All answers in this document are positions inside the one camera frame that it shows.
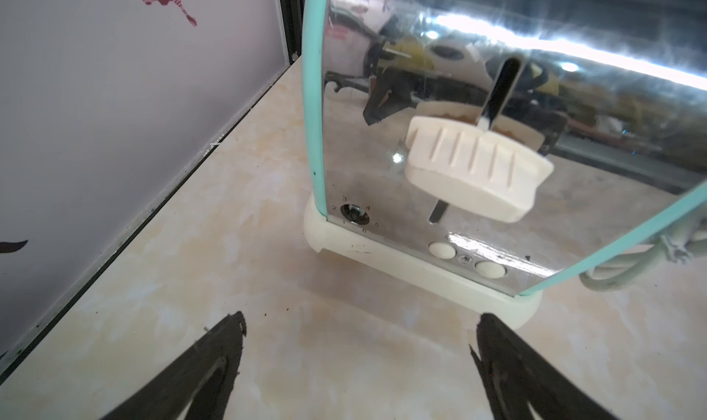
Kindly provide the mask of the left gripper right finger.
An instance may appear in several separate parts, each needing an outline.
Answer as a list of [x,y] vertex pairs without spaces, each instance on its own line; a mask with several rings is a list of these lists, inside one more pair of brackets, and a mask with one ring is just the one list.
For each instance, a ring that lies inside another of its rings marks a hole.
[[484,313],[471,356],[495,419],[613,419],[500,318]]

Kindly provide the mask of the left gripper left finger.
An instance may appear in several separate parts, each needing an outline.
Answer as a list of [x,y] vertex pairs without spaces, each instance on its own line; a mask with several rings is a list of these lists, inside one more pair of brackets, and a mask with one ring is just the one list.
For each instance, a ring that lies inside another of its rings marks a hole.
[[106,419],[222,419],[239,375],[247,323],[226,316]]

